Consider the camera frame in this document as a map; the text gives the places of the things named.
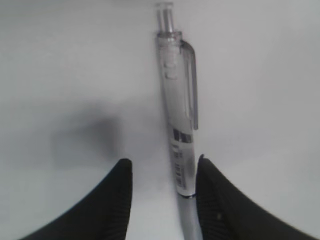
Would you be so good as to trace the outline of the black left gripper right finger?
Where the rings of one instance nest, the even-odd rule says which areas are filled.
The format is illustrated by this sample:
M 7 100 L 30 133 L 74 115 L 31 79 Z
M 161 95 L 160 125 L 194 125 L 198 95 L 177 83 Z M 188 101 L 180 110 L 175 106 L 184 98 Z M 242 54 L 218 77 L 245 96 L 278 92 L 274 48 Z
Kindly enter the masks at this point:
M 241 192 L 203 154 L 196 172 L 196 210 L 204 240 L 313 240 Z

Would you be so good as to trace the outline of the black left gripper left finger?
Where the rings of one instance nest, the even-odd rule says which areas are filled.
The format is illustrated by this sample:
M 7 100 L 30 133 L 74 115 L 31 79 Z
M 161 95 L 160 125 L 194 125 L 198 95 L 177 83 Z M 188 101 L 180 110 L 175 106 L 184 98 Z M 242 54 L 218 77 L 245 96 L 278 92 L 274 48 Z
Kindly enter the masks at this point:
M 25 239 L 124 240 L 131 206 L 132 162 L 123 158 L 81 201 Z

